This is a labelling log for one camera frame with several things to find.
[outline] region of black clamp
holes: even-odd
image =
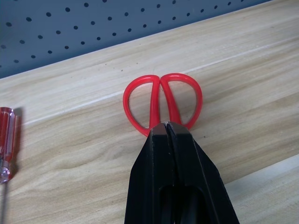
[[[125,224],[238,224],[216,166],[176,123],[154,127],[131,170]]]

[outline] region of screwdriver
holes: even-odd
[[[8,107],[0,108],[0,184],[11,179],[10,161],[13,157],[14,137],[16,131],[16,115]]]
[[[0,224],[5,223],[7,208],[8,181],[14,176],[16,165],[13,157],[16,156],[16,139],[18,135],[18,123],[20,119],[15,110],[8,107],[0,107],[0,184],[3,185],[3,198]]]

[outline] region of red scissors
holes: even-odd
[[[176,101],[174,99],[174,96],[171,92],[171,89],[169,87],[169,82],[171,81],[180,81],[189,84],[196,93],[196,108],[195,113],[189,120],[187,124],[182,124],[181,116],[178,111],[178,106],[176,104]],[[145,83],[153,83],[152,91],[151,91],[151,97],[150,97],[150,113],[149,113],[149,128],[142,127],[138,121],[134,118],[130,111],[129,107],[129,97],[132,93],[132,91],[137,88],[140,85],[143,85]],[[148,136],[150,133],[150,130],[161,123],[160,120],[160,111],[159,111],[159,87],[160,84],[162,85],[162,88],[164,90],[168,111],[169,111],[169,118],[171,122],[175,122],[181,125],[184,125],[188,129],[190,129],[194,123],[196,122],[200,111],[202,107],[202,92],[199,84],[190,76],[181,74],[181,73],[171,73],[162,76],[159,78],[159,76],[155,75],[146,75],[141,76],[135,80],[133,80],[125,89],[125,92],[123,94],[123,108],[125,110],[126,116],[131,122],[131,124],[142,134],[145,136]]]

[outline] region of wood grain surface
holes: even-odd
[[[121,224],[145,137],[122,108],[145,74],[195,78],[191,130],[241,223],[299,223],[299,1],[274,0],[0,80],[1,106],[24,109],[8,224]],[[194,93],[172,83],[184,121]],[[147,125],[150,85],[131,108]],[[161,92],[162,121],[168,119]]]

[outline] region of black plastic tool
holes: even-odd
[[[133,165],[125,224],[238,224],[216,166],[190,132],[161,123]]]

